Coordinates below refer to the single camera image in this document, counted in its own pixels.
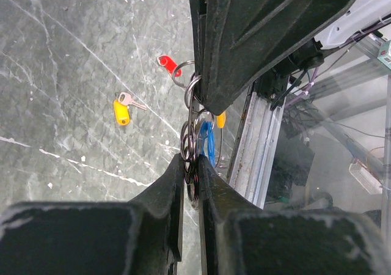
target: marble floor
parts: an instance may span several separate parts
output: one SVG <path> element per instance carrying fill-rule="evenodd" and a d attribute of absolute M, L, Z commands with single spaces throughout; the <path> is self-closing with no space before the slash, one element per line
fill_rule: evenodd
<path fill-rule="evenodd" d="M 156 180 L 187 115 L 156 57 L 193 58 L 188 0 L 0 0 L 0 9 L 0 212 L 24 200 L 126 201 Z M 148 107 L 131 108 L 126 127 L 112 108 L 122 91 Z M 183 229 L 178 272 L 200 274 L 187 200 Z"/>

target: brass key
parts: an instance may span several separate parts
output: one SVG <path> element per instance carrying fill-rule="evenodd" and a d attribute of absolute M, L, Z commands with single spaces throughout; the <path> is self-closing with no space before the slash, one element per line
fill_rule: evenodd
<path fill-rule="evenodd" d="M 124 106 L 133 105 L 137 108 L 147 110 L 146 106 L 141 105 L 141 104 L 137 103 L 136 101 L 134 101 L 132 96 L 129 93 L 125 93 L 125 92 L 120 93 L 120 95 L 118 96 L 118 102 Z"/>

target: key ring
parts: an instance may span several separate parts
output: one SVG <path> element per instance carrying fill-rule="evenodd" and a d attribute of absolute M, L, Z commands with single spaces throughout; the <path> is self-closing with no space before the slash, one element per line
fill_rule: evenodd
<path fill-rule="evenodd" d="M 201 115 L 204 114 L 204 113 L 210 113 L 208 110 L 206 110 L 206 108 L 203 108 L 201 111 L 198 112 L 196 118 L 195 118 L 195 121 L 194 121 L 194 129 L 196 128 L 198 122 L 200 121 L 200 118 L 201 118 Z M 214 114 L 210 113 L 210 115 L 212 116 L 212 129 L 214 128 Z"/>
<path fill-rule="evenodd" d="M 188 87 L 185 90 L 185 105 L 188 109 L 191 107 L 191 103 L 193 101 L 194 96 L 194 86 L 201 80 L 201 76 L 192 76 L 191 82 L 189 83 Z"/>
<path fill-rule="evenodd" d="M 194 60 L 188 60 L 188 61 L 185 61 L 183 63 L 181 63 L 180 65 L 178 65 L 177 67 L 175 67 L 175 69 L 173 70 L 172 74 L 171 74 L 171 79 L 172 81 L 174 82 L 174 84 L 176 84 L 178 87 L 181 87 L 181 88 L 187 88 L 187 86 L 179 81 L 177 81 L 175 79 L 175 75 L 177 74 L 177 72 L 182 68 L 182 67 L 185 67 L 187 65 L 191 65 L 191 64 L 195 64 L 195 61 Z"/>

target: red key tag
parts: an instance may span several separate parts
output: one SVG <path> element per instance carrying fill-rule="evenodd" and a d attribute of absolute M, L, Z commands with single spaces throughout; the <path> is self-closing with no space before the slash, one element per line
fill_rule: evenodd
<path fill-rule="evenodd" d="M 177 67 L 177 64 L 174 62 L 174 60 L 172 60 L 167 55 L 162 55 L 162 56 L 158 57 L 158 63 L 160 66 L 164 67 L 170 75 L 172 75 L 172 72 Z M 181 76 L 181 74 L 182 74 L 182 71 L 178 70 L 175 77 L 177 78 L 177 77 Z"/>

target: black plastic part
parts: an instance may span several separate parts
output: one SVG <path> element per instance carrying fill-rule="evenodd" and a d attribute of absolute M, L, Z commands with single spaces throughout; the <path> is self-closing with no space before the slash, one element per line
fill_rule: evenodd
<path fill-rule="evenodd" d="M 272 101 L 287 90 L 289 77 L 270 69 L 255 82 L 254 89 L 259 97 Z"/>
<path fill-rule="evenodd" d="M 298 136 L 291 136 L 291 125 L 281 123 L 267 196 L 291 198 L 292 184 L 305 186 L 315 153 Z"/>
<path fill-rule="evenodd" d="M 299 75 L 299 77 L 297 77 L 292 83 L 291 83 L 291 86 L 286 90 L 284 91 L 284 93 L 282 93 L 282 95 L 279 95 L 273 102 L 272 102 L 272 105 L 270 107 L 270 110 L 273 111 L 275 110 L 276 107 L 278 106 L 282 106 L 283 104 L 283 100 L 285 99 L 285 97 L 297 86 L 300 85 L 303 77 L 307 74 L 308 70 L 304 70 L 302 71 L 302 73 Z"/>
<path fill-rule="evenodd" d="M 197 98 L 221 114 L 247 86 L 354 1 L 190 0 L 195 70 L 202 74 Z"/>
<path fill-rule="evenodd" d="M 279 98 L 277 106 L 282 106 L 284 98 L 280 96 L 287 90 L 288 82 L 293 84 L 296 80 L 291 74 L 296 70 L 308 70 L 324 63 L 324 53 L 320 48 L 321 44 L 312 39 L 261 75 L 255 82 L 258 96 L 268 101 Z"/>
<path fill-rule="evenodd" d="M 388 274 L 386 249 L 364 215 L 262 211 L 199 159 L 202 274 Z"/>
<path fill-rule="evenodd" d="M 21 203 L 0 216 L 0 274 L 176 274 L 184 165 L 128 203 Z"/>

